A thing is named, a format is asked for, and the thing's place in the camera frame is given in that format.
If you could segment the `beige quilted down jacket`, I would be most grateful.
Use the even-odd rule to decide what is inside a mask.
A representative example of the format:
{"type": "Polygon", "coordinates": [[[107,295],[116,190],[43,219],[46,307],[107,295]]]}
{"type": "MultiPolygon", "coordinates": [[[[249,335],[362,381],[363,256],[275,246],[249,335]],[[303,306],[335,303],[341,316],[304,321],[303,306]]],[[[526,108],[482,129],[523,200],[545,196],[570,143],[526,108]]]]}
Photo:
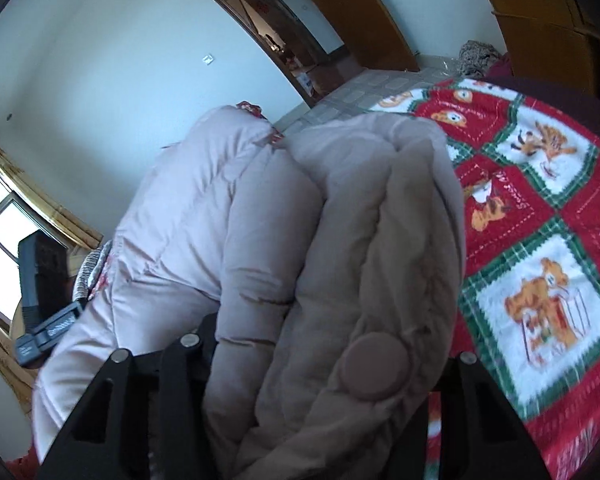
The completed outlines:
{"type": "Polygon", "coordinates": [[[112,352],[164,349],[215,315],[204,418],[223,477],[375,477],[448,358],[463,216],[430,119],[275,140],[245,110],[210,110],[144,177],[105,283],[38,372],[38,457],[112,352]]]}

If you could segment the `grey clothes pile on floor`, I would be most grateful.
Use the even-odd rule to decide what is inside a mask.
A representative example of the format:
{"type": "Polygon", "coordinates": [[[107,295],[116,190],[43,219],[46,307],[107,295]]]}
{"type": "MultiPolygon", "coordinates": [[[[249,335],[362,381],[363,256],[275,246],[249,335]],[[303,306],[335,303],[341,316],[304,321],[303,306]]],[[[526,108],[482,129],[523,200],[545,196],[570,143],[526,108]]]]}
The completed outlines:
{"type": "Polygon", "coordinates": [[[492,44],[469,40],[460,47],[456,69],[460,76],[480,79],[503,55],[492,44]]]}

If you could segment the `striped grey pillow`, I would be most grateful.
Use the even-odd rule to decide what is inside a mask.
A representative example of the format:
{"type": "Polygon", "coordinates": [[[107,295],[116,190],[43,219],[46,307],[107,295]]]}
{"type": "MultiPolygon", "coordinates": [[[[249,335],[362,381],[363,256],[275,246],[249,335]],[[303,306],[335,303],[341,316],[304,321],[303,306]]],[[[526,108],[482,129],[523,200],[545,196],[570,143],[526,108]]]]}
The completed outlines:
{"type": "Polygon", "coordinates": [[[73,283],[73,301],[88,301],[96,294],[105,276],[111,248],[112,241],[107,240],[83,259],[73,283]]]}

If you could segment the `yellow right curtain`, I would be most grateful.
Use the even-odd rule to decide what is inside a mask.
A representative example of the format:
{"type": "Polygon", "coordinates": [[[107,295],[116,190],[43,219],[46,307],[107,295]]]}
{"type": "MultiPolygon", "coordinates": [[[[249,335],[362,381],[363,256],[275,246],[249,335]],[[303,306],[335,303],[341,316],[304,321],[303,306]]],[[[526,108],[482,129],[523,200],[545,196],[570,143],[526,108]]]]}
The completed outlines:
{"type": "Polygon", "coordinates": [[[10,160],[1,147],[0,179],[50,226],[73,244],[85,249],[95,249],[102,242],[102,234],[46,194],[23,169],[10,160]]]}

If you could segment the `yellow curtain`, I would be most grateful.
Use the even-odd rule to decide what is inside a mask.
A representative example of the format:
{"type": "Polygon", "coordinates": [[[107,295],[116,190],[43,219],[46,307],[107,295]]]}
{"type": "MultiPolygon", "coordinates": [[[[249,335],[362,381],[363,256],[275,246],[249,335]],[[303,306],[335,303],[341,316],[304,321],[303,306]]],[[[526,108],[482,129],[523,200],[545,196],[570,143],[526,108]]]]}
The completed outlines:
{"type": "Polygon", "coordinates": [[[102,234],[46,194],[23,169],[10,160],[1,147],[0,179],[50,226],[73,244],[85,249],[95,249],[102,242],[102,234]]]}
{"type": "Polygon", "coordinates": [[[35,370],[26,370],[17,363],[14,342],[0,327],[0,375],[12,389],[27,418],[31,418],[32,414],[32,392],[37,374],[35,370]]]}

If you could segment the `yellow left curtain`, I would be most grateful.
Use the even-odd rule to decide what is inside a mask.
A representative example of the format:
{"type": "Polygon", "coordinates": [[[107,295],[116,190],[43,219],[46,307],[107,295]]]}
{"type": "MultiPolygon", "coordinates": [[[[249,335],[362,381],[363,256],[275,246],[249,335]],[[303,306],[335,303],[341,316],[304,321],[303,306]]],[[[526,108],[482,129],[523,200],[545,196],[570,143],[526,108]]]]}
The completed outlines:
{"type": "Polygon", "coordinates": [[[32,414],[32,392],[37,374],[35,370],[26,370],[17,363],[14,342],[0,327],[0,375],[12,389],[27,418],[31,418],[32,414]]]}

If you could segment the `red patchwork bear bedspread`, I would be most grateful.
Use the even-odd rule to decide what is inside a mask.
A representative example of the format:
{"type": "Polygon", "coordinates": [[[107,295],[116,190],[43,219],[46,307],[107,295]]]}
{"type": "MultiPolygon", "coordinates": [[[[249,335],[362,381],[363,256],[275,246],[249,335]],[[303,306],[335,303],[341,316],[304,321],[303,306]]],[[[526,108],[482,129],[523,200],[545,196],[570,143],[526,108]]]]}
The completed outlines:
{"type": "MultiPolygon", "coordinates": [[[[386,96],[367,113],[435,122],[460,182],[465,265],[445,364],[475,353],[549,479],[600,479],[597,133],[551,102],[473,79],[386,96]]],[[[427,479],[429,393],[371,479],[427,479]]]]}

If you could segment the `red double happiness decoration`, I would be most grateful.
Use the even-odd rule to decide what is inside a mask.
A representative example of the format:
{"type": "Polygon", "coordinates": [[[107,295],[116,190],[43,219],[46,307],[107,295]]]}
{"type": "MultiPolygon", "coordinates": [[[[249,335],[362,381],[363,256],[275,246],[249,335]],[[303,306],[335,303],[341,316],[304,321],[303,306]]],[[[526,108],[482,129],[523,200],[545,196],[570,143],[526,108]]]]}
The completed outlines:
{"type": "Polygon", "coordinates": [[[268,12],[270,12],[270,7],[268,6],[268,4],[262,0],[257,0],[256,3],[254,4],[254,7],[257,9],[257,11],[260,14],[268,14],[268,12]]]}

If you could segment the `brown wooden door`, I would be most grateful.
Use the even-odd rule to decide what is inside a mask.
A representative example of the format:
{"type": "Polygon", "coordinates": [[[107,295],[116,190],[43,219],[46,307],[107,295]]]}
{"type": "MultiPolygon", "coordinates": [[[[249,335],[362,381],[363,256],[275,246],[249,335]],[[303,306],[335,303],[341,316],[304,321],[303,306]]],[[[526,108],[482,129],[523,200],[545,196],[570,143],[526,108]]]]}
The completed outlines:
{"type": "Polygon", "coordinates": [[[363,67],[417,72],[414,53],[381,0],[312,0],[363,67]]]}

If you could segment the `wooden cabinet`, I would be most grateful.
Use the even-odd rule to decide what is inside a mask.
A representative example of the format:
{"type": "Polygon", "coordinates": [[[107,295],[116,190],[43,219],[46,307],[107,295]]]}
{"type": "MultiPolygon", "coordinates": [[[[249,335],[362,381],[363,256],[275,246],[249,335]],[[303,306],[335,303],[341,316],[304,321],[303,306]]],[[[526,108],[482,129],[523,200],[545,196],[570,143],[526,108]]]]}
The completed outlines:
{"type": "Polygon", "coordinates": [[[577,0],[490,0],[516,77],[600,97],[600,32],[577,0]]]}

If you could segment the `window with metal frame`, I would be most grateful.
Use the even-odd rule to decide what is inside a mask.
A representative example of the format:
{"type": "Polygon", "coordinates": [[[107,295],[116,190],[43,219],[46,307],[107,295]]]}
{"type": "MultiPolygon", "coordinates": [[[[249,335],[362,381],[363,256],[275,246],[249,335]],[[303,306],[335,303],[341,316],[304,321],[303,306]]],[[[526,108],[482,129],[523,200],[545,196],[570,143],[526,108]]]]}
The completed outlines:
{"type": "Polygon", "coordinates": [[[65,246],[74,245],[46,222],[0,178],[0,327],[9,332],[21,299],[18,244],[28,235],[42,231],[65,246]]]}

